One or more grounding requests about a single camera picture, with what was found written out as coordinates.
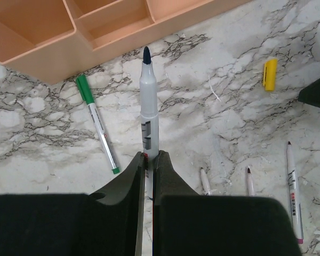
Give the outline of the magenta tipped white pen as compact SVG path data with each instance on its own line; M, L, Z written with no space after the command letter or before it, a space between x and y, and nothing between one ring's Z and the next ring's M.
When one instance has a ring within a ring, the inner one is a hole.
M303 244L303 225L301 215L301 200L299 193L297 168L294 161L293 147L291 142L287 143L287 178L289 187L290 209L292 225L298 244Z

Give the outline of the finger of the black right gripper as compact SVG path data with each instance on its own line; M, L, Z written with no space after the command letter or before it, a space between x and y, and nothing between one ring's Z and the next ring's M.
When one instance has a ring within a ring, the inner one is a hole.
M300 91L298 101L320 108L320 78Z

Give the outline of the red tipped white pen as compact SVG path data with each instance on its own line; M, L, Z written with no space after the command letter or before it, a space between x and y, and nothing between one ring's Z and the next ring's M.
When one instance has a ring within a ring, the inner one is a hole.
M247 170L247 176L246 176L247 194L248 194L248 196L255 196L254 183L253 183L253 179L252 179L251 169L248 166L246 168L246 170Z

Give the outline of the blue white pen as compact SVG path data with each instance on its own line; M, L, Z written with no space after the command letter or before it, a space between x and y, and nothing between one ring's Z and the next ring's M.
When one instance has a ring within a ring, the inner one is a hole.
M150 50L143 50L141 68L140 103L141 103L141 133L143 153L146 159L146 189L147 196L153 199L154 164L159 153L159 117L157 105L157 80L154 74Z

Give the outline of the yellow tipped white pen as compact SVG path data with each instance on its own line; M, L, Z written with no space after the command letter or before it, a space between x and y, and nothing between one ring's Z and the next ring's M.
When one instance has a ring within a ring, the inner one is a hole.
M200 169L200 175L201 175L201 182L202 182L202 186L203 186L203 190L204 190L205 195L211 196L212 192L211 192L209 179L208 179L207 174L203 168Z

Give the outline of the yellow pen cap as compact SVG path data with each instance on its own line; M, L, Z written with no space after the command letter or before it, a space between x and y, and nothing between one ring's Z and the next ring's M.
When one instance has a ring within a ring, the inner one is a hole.
M265 91L272 92L275 90L277 59L271 59L264 65L263 87Z

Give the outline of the green white pen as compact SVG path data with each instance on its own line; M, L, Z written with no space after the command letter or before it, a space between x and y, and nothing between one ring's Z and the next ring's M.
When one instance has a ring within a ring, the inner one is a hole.
M89 103L87 106L88 106L91 118L94 122L101 146L102 146L102 148L107 156L108 162L110 164L110 168L111 168L113 174L119 174L120 173L119 164L118 164L118 161L113 153L113 149L110 145L108 134L106 132L106 129L105 129L104 123L100 117L100 114L98 112L98 109L97 109L94 102Z

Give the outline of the green pen cap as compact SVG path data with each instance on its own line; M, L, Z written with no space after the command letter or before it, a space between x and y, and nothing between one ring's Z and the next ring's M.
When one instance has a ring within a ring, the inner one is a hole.
M83 101L85 101L87 105L94 103L94 97L85 75L80 75L76 78L76 85Z

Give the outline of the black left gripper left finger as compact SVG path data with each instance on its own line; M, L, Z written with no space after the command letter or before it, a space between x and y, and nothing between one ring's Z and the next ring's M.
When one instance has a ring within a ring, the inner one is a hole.
M144 155L87 194L0 195L0 255L141 255Z

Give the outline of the peach plastic desk organizer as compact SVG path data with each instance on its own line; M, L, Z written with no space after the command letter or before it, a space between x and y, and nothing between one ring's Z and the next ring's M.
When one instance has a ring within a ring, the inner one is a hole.
M0 64L55 84L242 4L0 1Z

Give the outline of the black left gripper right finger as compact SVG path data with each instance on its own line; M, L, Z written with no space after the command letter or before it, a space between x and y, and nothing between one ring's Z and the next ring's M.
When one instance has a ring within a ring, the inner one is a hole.
M203 196L160 151L155 162L153 255L300 255L288 213L268 197Z

